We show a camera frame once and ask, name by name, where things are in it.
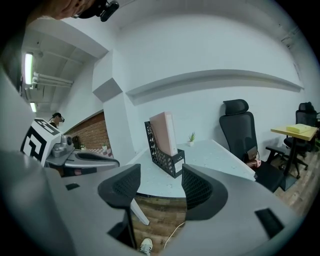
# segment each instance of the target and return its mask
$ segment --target pink folder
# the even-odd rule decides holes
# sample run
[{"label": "pink folder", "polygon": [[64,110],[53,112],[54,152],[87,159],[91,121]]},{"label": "pink folder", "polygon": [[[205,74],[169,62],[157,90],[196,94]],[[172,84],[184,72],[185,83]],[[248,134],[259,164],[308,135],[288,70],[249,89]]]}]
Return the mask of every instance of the pink folder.
[{"label": "pink folder", "polygon": [[178,153],[173,116],[170,111],[150,117],[150,125],[160,150],[169,156]]}]

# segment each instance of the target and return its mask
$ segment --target brick wall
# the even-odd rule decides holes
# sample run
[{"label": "brick wall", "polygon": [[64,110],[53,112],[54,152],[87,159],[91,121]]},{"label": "brick wall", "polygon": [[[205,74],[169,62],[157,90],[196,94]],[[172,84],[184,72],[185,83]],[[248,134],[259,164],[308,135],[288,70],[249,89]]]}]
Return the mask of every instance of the brick wall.
[{"label": "brick wall", "polygon": [[71,137],[78,136],[80,143],[87,149],[101,149],[104,143],[108,149],[111,148],[103,112],[78,124],[65,134]]}]

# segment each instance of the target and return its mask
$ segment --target pipe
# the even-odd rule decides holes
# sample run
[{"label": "pipe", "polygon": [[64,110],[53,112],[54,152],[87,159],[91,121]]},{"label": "pipe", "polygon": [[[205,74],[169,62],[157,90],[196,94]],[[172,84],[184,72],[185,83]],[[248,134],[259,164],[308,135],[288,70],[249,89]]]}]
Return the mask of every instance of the pipe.
[{"label": "pipe", "polygon": [[72,83],[68,83],[68,82],[56,81],[56,80],[51,80],[51,79],[42,78],[42,77],[35,77],[35,76],[33,78],[36,78],[36,81],[39,83],[49,82],[49,83],[57,83],[59,85],[72,86]]},{"label": "pipe", "polygon": [[64,88],[71,88],[69,85],[62,85],[62,84],[52,84],[52,83],[40,83],[40,82],[33,82],[32,85],[39,85],[39,86],[54,86],[54,87],[64,87]]},{"label": "pipe", "polygon": [[30,50],[33,50],[33,51],[40,51],[42,53],[45,53],[45,54],[50,54],[50,55],[53,55],[53,56],[57,56],[59,58],[62,58],[62,59],[65,59],[67,61],[71,61],[71,62],[74,62],[74,63],[77,63],[79,65],[82,65],[83,62],[81,61],[78,61],[78,60],[75,60],[75,59],[72,59],[72,58],[68,58],[68,57],[65,57],[65,56],[62,56],[60,54],[57,54],[57,53],[54,53],[52,51],[48,51],[48,50],[41,50],[40,48],[36,48],[36,47],[29,47],[29,46],[25,46],[25,48],[28,48]]},{"label": "pipe", "polygon": [[55,80],[55,81],[60,81],[60,82],[65,82],[68,84],[73,84],[74,82],[71,80],[67,80],[67,79],[62,79],[59,77],[55,77],[55,76],[51,76],[51,75],[46,75],[46,74],[40,74],[37,72],[34,72],[33,75],[37,78],[47,78],[47,79],[51,79],[51,80]]},{"label": "pipe", "polygon": [[36,83],[37,83],[37,82],[32,79],[32,83],[31,83],[31,84],[27,84],[27,86],[29,86],[29,87],[25,87],[24,89],[26,89],[26,90],[27,90],[27,89],[33,90],[33,89],[34,89],[34,85],[35,85]]}]

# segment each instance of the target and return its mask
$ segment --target sneaker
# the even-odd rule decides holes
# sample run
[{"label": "sneaker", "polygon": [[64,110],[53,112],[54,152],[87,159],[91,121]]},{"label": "sneaker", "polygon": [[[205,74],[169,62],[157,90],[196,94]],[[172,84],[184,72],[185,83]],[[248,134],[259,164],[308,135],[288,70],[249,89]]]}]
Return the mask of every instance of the sneaker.
[{"label": "sneaker", "polygon": [[152,240],[150,238],[143,239],[141,245],[140,245],[140,251],[141,253],[144,253],[148,256],[150,256],[150,252],[152,250],[153,244]]}]

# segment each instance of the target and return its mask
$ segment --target yellow notepad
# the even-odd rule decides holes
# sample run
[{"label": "yellow notepad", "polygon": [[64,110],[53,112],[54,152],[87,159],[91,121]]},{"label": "yellow notepad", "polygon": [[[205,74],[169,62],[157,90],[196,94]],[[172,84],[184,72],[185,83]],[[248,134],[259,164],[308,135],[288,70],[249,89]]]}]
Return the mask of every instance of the yellow notepad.
[{"label": "yellow notepad", "polygon": [[301,124],[301,123],[294,124],[294,125],[288,125],[286,127],[287,131],[294,132],[294,133],[297,133],[297,134],[301,134],[301,133],[307,132],[310,129],[311,129],[310,126],[305,125],[305,124]]}]

